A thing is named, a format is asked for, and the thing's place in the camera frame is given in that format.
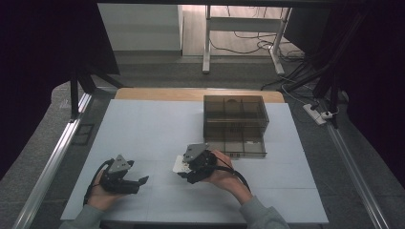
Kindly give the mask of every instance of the sleeve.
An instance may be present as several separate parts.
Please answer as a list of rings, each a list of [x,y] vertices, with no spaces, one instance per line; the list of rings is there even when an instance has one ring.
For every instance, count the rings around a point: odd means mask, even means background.
[[[75,220],[64,221],[59,229],[98,229],[103,215],[103,211],[86,204]]]
[[[266,208],[257,197],[242,205],[239,210],[250,229],[288,229],[289,226],[274,207]]]

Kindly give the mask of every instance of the gray carpet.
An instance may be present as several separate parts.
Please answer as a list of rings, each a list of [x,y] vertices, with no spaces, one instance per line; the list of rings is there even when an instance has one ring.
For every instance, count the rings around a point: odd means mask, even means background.
[[[176,62],[153,62],[143,64],[120,65],[121,76],[114,76],[128,87],[173,87],[173,88],[230,88],[254,89],[268,82],[278,80],[271,62],[258,60],[257,63],[243,63],[236,59],[234,63],[211,64],[211,73],[202,74],[200,59],[183,59]],[[285,63],[290,73],[296,63]],[[53,184],[39,209],[32,228],[56,228],[60,224],[60,215],[72,192],[76,178],[92,146],[93,139],[101,123],[108,102],[114,93],[107,92],[107,83],[94,77],[101,88],[94,94],[90,109],[81,123],[81,129],[64,157]],[[267,88],[277,90],[279,85]],[[50,153],[63,132],[70,117],[69,85],[65,84],[53,91],[53,104],[38,127],[21,157],[12,166],[0,182],[0,228],[11,228],[25,199],[46,164]],[[298,134],[306,152],[319,194],[330,220],[323,228],[373,228],[367,210],[356,193],[351,178],[342,163],[340,155],[330,138],[326,126],[318,126],[302,109],[302,104],[285,94],[291,108]],[[357,132],[345,114],[345,104],[339,106],[338,123],[344,138],[348,141],[353,155],[364,177],[374,191],[392,228],[405,228],[405,192],[397,183],[389,169],[383,163],[373,147]],[[134,228],[154,228],[139,225]],[[311,229],[319,225],[291,225],[291,228]]]

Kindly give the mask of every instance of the white wall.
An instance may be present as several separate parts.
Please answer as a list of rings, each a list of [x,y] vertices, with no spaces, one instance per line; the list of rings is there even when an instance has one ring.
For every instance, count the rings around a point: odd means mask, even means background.
[[[98,4],[114,51],[181,50],[177,5]]]

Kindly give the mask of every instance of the metal frame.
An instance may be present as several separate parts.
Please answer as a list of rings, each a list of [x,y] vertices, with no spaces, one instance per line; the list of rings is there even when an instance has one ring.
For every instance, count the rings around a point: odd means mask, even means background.
[[[205,44],[202,59],[202,73],[209,73],[210,62],[210,32],[211,31],[261,31],[277,32],[274,44],[270,48],[271,59],[278,75],[284,75],[283,66],[278,57],[280,41],[288,21],[290,8],[287,9],[282,19],[274,18],[237,18],[237,17],[211,17],[211,6],[205,6]]]
[[[388,225],[387,220],[385,220],[381,208],[379,207],[378,202],[373,195],[373,192],[370,190],[369,185],[358,169],[357,164],[352,157],[352,153],[346,145],[345,140],[340,135],[339,130],[335,129],[333,125],[329,124],[328,131],[334,144],[336,145],[337,151],[342,157],[343,163],[345,164],[349,175],[352,178],[352,182],[357,190],[357,193],[363,199],[363,203],[370,215],[374,227],[377,229],[389,229],[390,226]]]
[[[33,187],[30,196],[28,197],[24,207],[22,208],[20,215],[15,221],[12,228],[30,228],[33,219],[42,203],[52,181],[59,168],[60,162],[62,161],[65,153],[70,145],[70,142],[75,134],[75,130],[81,122],[84,116],[84,111],[86,111],[92,96],[90,94],[84,94],[78,104],[79,115],[77,119],[71,123],[68,123],[65,130],[63,131],[62,137],[57,142],[50,159],[45,165],[41,176]]]

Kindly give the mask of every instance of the power strip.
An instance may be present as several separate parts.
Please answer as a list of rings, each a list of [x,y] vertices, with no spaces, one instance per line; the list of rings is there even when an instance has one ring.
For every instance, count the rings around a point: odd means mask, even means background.
[[[310,104],[306,104],[303,106],[303,108],[304,110],[306,110],[308,115],[311,116],[316,123],[318,123],[318,125],[325,124],[327,121],[325,121],[325,119],[321,116],[321,114],[319,114],[316,110],[311,110],[310,109],[311,106],[312,105]]]

